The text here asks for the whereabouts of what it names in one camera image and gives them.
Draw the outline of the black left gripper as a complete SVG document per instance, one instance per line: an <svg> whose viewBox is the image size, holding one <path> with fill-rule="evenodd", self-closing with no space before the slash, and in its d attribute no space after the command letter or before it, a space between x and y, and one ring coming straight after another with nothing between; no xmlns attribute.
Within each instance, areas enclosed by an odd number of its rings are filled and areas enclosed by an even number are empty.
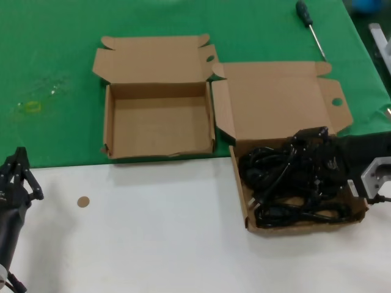
<svg viewBox="0 0 391 293"><path fill-rule="evenodd" d="M32 192L24 187L8 183L2 190L1 198L1 265L10 266L16 249L20 231L24 225L31 200L43 200L42 188L30 171L30 163L25 147L17 147L15 154L8 156L1 165L1 183L7 183L13 176L18 178L19 185L26 181Z"/></svg>

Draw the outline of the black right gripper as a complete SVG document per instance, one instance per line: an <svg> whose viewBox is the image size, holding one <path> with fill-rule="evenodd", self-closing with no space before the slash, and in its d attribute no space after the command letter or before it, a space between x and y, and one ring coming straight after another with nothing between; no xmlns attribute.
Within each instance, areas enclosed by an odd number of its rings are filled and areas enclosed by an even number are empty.
<svg viewBox="0 0 391 293"><path fill-rule="evenodd" d="M329 146L327 126L298 131L288 143L291 153L320 153ZM310 198L334 198L345 185L359 198L385 198L379 193L390 181L390 133L345 136L331 140L326 166L340 173L309 175Z"/></svg>

